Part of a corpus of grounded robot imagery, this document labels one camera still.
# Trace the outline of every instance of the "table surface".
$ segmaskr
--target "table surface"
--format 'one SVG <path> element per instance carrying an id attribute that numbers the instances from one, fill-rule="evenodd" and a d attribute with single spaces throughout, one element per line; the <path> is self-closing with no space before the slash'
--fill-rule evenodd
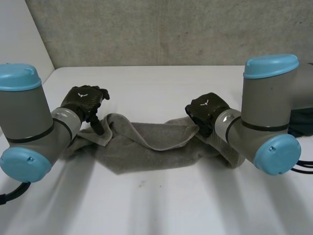
<path id="1" fill-rule="evenodd" d="M 56 70 L 44 84 L 53 110 L 73 86 L 109 90 L 98 113 L 163 123 L 208 92 L 240 109 L 242 66 L 85 67 Z M 312 138 L 300 138 L 312 160 Z M 8 147 L 0 137 L 0 152 Z M 177 169 L 116 175 L 91 156 L 58 161 L 22 197 L 0 207 L 1 235 L 311 235 L 310 175 L 268 176 L 200 159 Z M 19 185 L 0 171 L 0 193 Z"/>

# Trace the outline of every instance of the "robotic hand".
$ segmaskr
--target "robotic hand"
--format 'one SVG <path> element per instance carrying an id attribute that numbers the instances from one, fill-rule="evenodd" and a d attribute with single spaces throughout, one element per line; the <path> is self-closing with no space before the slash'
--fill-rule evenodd
<path id="1" fill-rule="evenodd" d="M 61 107 L 52 113 L 33 66 L 0 65 L 0 126 L 9 142 L 0 167 L 11 178 L 23 182 L 10 194 L 0 195 L 0 204 L 13 200 L 30 183 L 41 180 L 52 168 L 81 128 L 90 122 L 99 135 L 104 130 L 96 116 L 108 91 L 99 87 L 73 87 Z"/>
<path id="2" fill-rule="evenodd" d="M 313 104 L 311 81 L 304 81 L 306 77 L 294 81 L 298 65 L 295 55 L 251 58 L 245 66 L 241 112 L 231 109 L 214 93 L 193 100 L 186 112 L 200 126 L 202 135 L 208 137 L 214 130 L 265 173 L 296 171 L 293 167 L 300 158 L 301 146 L 287 134 L 291 108 Z"/>

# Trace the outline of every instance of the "cloth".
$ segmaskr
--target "cloth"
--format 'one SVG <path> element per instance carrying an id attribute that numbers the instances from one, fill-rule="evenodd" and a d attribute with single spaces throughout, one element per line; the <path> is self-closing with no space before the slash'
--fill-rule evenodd
<path id="1" fill-rule="evenodd" d="M 288 134 L 296 138 L 313 135 L 313 108 L 291 111 Z"/>
<path id="2" fill-rule="evenodd" d="M 189 117 L 147 124 L 109 114 L 101 124 L 103 135 L 91 128 L 81 130 L 64 157 L 84 151 L 116 174 L 183 167 L 201 157 L 218 155 L 230 168 L 239 167 L 245 160 L 215 132 L 208 138 L 199 135 L 199 127 Z"/>

